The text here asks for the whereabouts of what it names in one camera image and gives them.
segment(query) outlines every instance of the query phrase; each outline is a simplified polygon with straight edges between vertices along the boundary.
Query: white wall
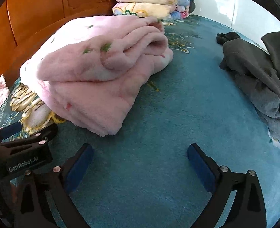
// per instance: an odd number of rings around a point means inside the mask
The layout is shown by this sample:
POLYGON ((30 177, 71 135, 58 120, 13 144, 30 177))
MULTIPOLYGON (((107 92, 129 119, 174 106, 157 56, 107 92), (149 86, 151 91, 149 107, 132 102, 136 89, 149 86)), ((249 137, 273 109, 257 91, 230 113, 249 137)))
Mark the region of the white wall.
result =
POLYGON ((280 21, 252 0, 195 0, 193 12, 224 24, 266 49, 261 37, 280 31, 280 21))

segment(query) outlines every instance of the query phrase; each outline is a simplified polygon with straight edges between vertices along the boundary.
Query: wooden wall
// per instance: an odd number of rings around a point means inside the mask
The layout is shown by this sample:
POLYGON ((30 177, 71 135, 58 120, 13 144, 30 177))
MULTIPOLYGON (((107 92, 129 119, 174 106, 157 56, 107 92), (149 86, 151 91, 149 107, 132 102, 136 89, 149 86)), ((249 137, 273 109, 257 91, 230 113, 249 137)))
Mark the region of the wooden wall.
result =
POLYGON ((111 15, 114 0, 6 0, 0 8, 0 75, 10 86, 20 66, 71 19, 111 15))

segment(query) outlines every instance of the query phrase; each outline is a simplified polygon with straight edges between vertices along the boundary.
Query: red print mark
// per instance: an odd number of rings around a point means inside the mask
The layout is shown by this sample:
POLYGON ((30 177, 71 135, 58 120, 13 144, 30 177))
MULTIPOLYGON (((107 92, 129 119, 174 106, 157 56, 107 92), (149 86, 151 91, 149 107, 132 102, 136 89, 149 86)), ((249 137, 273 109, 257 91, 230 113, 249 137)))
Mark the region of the red print mark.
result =
POLYGON ((66 105, 66 110, 70 110, 70 108, 71 108, 71 103, 67 103, 67 105, 66 105))

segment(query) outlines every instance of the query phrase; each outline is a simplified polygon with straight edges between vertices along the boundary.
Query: silver screw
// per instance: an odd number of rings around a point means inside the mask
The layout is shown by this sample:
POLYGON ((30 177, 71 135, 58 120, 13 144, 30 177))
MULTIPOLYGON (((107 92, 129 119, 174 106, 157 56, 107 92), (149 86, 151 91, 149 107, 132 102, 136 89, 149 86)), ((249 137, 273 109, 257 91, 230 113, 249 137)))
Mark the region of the silver screw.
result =
POLYGON ((256 172, 255 172, 254 170, 249 170, 249 174, 250 174, 251 176, 255 176, 255 175, 256 175, 256 172))
POLYGON ((25 171, 25 175, 26 175, 26 176, 29 176, 30 174, 31 174, 31 170, 26 170, 26 171, 25 171))
POLYGON ((61 170, 61 167, 56 166, 53 168, 53 172, 59 172, 61 170))
POLYGON ((221 166, 221 167, 220 167, 220 170, 221 170, 222 172, 228 172, 229 168, 226 167, 226 166, 221 166))

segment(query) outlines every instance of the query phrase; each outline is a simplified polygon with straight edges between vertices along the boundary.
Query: gray garment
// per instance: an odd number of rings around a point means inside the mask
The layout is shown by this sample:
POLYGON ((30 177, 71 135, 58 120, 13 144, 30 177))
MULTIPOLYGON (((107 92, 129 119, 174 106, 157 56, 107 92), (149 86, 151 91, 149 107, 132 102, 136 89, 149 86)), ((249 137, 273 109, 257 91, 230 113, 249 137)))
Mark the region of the gray garment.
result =
POLYGON ((224 43, 220 68, 234 71, 236 84, 280 141, 280 32, 267 34, 262 40, 270 55, 243 39, 224 43))

